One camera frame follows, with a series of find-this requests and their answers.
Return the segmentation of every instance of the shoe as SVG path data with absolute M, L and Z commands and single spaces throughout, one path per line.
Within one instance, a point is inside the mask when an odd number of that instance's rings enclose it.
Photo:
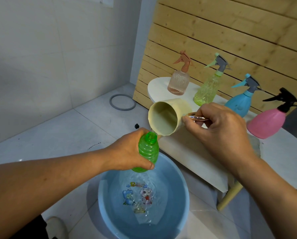
M 64 222 L 58 217 L 51 217 L 47 221 L 47 233 L 49 239 L 69 239 L 69 233 Z

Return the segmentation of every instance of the mug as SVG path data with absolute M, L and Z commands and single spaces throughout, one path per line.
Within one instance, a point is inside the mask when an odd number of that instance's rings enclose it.
M 168 136 L 182 126 L 182 116 L 191 112 L 189 103 L 181 98 L 158 101 L 148 111 L 148 122 L 158 135 Z

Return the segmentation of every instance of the left hand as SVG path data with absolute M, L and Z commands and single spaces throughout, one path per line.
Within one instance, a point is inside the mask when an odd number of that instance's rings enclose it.
M 126 134 L 105 148 L 109 156 L 107 160 L 108 169 L 128 170 L 135 167 L 143 169 L 154 169 L 154 164 L 142 157 L 138 152 L 138 142 L 142 135 L 149 131 L 145 128 Z

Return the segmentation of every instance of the floor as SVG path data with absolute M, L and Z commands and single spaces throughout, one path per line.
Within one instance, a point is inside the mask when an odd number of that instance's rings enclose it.
M 127 112 L 115 110 L 109 98 L 118 93 L 133 94 L 133 84 L 124 85 L 79 107 L 0 143 L 0 163 L 43 159 L 104 148 L 122 135 L 134 131 L 134 125 L 149 128 L 148 110 L 137 104 Z M 126 108 L 127 97 L 113 100 Z M 250 239 L 249 195 L 242 190 L 222 212 L 216 210 L 217 192 L 205 181 L 177 163 L 189 191 L 190 212 L 178 239 L 219 238 Z M 114 238 L 99 212 L 97 189 L 101 175 L 82 184 L 42 215 L 60 217 L 70 239 Z

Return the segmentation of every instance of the wooden table leg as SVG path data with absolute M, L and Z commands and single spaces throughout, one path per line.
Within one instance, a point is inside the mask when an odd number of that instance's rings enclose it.
M 242 190 L 243 186 L 238 181 L 234 184 L 233 187 L 228 190 L 226 195 L 223 197 L 222 201 L 218 203 L 217 210 L 222 210 L 229 204 L 229 202 L 238 194 L 240 190 Z

